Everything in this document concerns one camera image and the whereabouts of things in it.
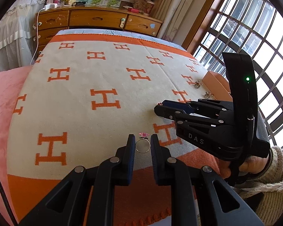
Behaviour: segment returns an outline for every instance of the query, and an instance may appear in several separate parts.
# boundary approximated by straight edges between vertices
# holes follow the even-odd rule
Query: window
[[[194,57],[225,77],[222,52],[252,57],[270,143],[283,148],[283,18],[269,0],[224,0]]]

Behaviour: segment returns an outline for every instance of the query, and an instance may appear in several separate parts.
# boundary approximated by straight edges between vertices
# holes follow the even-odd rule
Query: beige curtain
[[[164,23],[159,30],[158,38],[172,41],[187,10],[193,0],[163,0],[157,13],[154,15],[156,19],[162,20]]]

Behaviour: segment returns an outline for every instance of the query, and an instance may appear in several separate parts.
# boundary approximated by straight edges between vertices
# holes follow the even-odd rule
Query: white cable
[[[36,52],[37,52],[37,50],[38,50],[38,46],[39,46],[39,35],[38,35],[38,20],[39,20],[39,13],[42,11],[42,10],[44,10],[45,8],[42,8],[42,9],[40,9],[39,10],[39,12],[38,12],[38,16],[37,16],[37,47],[36,47],[36,49],[35,49],[35,53],[33,54],[33,56],[32,56],[32,59],[31,59],[31,62],[30,62],[30,64],[29,65],[31,65],[31,63],[32,63],[32,60],[33,60],[33,58],[35,57],[35,54],[36,54]]]

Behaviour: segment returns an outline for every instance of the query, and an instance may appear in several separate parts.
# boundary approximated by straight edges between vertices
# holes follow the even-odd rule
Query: red box
[[[133,8],[133,7],[128,8],[128,11],[129,11],[129,12],[132,12],[132,13],[139,13],[139,10],[138,10],[138,9],[135,9],[135,8]]]

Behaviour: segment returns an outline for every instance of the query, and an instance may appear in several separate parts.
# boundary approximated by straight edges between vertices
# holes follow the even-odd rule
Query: open cardboard box
[[[233,101],[233,98],[229,94],[231,92],[230,85],[219,73],[209,70],[202,79],[202,82],[214,94],[216,100]]]

